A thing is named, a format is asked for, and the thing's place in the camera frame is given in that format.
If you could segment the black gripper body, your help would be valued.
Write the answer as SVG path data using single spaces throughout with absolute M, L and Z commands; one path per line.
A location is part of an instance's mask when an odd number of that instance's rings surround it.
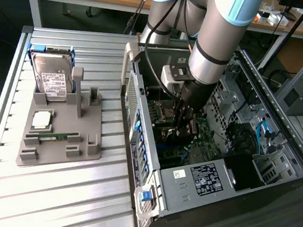
M 216 83 L 203 84 L 197 80 L 185 81 L 180 93 L 180 100 L 177 104 L 177 112 L 192 111 L 198 115 L 200 110 L 206 105 Z

